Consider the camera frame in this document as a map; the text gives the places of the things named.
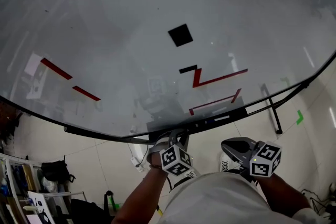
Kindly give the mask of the pale rectangular panel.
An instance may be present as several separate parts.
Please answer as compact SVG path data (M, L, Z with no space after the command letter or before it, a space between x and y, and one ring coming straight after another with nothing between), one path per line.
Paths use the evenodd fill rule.
M32 214L26 216L30 224L44 224L39 214Z

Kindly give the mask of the red tape angle shape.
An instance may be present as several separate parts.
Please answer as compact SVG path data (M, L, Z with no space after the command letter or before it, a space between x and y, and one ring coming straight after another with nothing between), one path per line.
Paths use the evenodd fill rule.
M246 73L246 72L248 72L248 69L243 69L243 70L233 72L233 73L221 76L221 77L217 77L217 78L214 78L214 79L210 79L210 80L201 82L200 79L201 79L202 69L199 68L199 69L196 69L195 72L194 72L193 88L205 86L207 84L211 84L211 83L214 83L214 82L217 82L217 81L221 81L221 80L224 80L224 79L227 79L227 78L231 78L231 77L234 77L234 76Z

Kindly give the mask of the person's white shirt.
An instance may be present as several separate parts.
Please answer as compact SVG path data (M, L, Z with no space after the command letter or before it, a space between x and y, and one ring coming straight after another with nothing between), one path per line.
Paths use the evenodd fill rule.
M254 183L229 172L182 183L171 192L157 224L329 224L313 209L292 217L270 209Z

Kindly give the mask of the white shelf unit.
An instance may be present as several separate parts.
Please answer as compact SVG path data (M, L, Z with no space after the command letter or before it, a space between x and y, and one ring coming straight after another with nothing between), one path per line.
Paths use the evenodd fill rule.
M24 212L22 206L20 205L20 201L18 199L16 190L15 190L13 171L12 171L12 168L11 168L11 164L28 165L30 167L30 171L32 172L32 174L34 173L33 169L36 168L36 167L41 167L41 164L38 163L38 162L29 161L29 160L26 160L26 159L17 158L17 157L9 156L9 155L2 154L2 153L0 153L0 160L5 163L7 176L8 176L8 179L9 179L9 188L10 188L12 194L13 194L13 198L14 198L14 201L16 203L17 209L19 211L19 215L23 219L24 224L30 224L26 215L25 215L25 212Z

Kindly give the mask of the black office chair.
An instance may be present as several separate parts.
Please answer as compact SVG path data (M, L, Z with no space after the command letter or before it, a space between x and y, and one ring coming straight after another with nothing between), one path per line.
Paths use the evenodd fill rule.
M104 208L98 207L93 202L72 199L71 216L74 224L111 224L115 216L110 215L108 196L113 192L108 190L104 195Z

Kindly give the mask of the person's white shoe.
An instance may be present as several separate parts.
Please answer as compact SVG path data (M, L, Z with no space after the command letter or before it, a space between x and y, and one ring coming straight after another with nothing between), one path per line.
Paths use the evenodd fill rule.
M184 172L173 185L170 185L169 193L172 194L173 192L177 192L184 185L190 183L193 179L195 179L198 176L200 176L200 173L195 169L190 169Z
M234 162L229 158L229 156L222 152L219 157L219 171L220 172L228 172L233 169L239 169L240 163Z

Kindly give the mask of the person's left forearm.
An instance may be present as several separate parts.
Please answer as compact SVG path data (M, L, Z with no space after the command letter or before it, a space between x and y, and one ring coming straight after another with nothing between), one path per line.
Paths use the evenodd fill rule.
M166 179L167 173L162 169L150 169L111 224L148 224L156 211Z

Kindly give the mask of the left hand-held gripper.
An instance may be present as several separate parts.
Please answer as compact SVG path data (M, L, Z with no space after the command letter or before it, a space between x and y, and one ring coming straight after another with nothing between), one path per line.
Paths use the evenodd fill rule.
M154 146L149 149L146 161L152 166L158 167L173 176L181 176L184 172L193 169L192 157L187 153L190 135L181 135L180 142L178 135L181 130L172 130L168 138L160 138ZM154 164L153 155L158 154L160 163Z

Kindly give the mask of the white plastic bag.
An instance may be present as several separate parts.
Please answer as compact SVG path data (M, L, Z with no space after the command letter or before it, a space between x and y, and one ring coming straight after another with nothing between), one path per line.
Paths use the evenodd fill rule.
M46 179L45 177L42 177L41 183L48 193L57 193L58 192L57 182L50 181L50 180Z

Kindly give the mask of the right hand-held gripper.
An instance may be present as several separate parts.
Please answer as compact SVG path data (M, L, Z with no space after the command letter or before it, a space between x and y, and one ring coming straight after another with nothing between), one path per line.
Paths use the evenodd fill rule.
M282 147L248 137L233 137L222 141L222 150L250 176L270 177L280 164Z

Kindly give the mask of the black backpack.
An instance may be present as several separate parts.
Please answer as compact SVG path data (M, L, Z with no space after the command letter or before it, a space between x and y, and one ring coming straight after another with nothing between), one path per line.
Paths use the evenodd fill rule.
M73 174L69 173L65 157L61 161L42 163L41 172L47 180L59 184L64 184L66 182L73 183L76 179Z

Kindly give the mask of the person's left white shoe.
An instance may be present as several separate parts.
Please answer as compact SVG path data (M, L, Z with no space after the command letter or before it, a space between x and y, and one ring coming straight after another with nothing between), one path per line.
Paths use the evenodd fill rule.
M193 179L195 179L198 176L200 176L200 173L195 169L190 169L184 172L173 185L170 185L169 193L172 194L173 192L177 192L184 185L190 183Z

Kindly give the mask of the white paper sheet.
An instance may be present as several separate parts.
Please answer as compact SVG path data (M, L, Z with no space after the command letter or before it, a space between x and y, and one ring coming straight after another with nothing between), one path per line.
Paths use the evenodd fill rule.
M38 215L41 216L43 220L48 224L56 224L43 194L28 191L28 197L32 205L37 208Z

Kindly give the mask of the person's right white shoe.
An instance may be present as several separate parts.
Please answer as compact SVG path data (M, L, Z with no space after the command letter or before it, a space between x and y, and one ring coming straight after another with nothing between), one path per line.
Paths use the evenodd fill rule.
M229 158L229 156L222 152L219 157L219 171L220 172L228 172L233 169L239 169L240 163L234 162Z

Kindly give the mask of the person's right forearm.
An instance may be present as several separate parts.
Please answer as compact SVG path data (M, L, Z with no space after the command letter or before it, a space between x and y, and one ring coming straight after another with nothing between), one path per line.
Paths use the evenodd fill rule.
M271 210L293 217L301 209L310 208L307 198L287 184L281 177L255 177Z

